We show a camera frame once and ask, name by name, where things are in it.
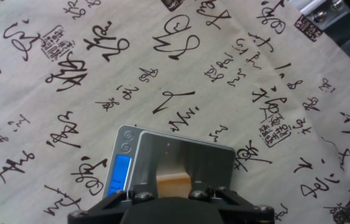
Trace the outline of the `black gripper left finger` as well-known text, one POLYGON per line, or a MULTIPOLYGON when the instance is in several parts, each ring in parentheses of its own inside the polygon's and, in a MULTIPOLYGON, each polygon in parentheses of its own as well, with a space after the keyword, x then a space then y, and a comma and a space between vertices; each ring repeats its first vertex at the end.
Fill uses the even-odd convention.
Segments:
POLYGON ((75 210, 67 215, 68 224, 121 223, 133 206, 156 199, 156 187, 151 184, 133 185, 129 190, 115 190, 89 210, 75 210))

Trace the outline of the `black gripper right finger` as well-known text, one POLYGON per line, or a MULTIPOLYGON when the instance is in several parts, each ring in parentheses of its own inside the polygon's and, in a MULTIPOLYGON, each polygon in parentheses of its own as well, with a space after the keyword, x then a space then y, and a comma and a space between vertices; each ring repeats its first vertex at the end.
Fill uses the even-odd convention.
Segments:
POLYGON ((246 224, 274 224, 274 208, 268 205, 254 205, 242 198, 237 192, 224 186, 216 189, 207 186, 204 190, 200 187, 192 189, 189 193, 190 200, 197 200, 204 205, 209 205, 213 211, 207 208, 203 211, 207 215, 217 212, 223 223, 246 224))

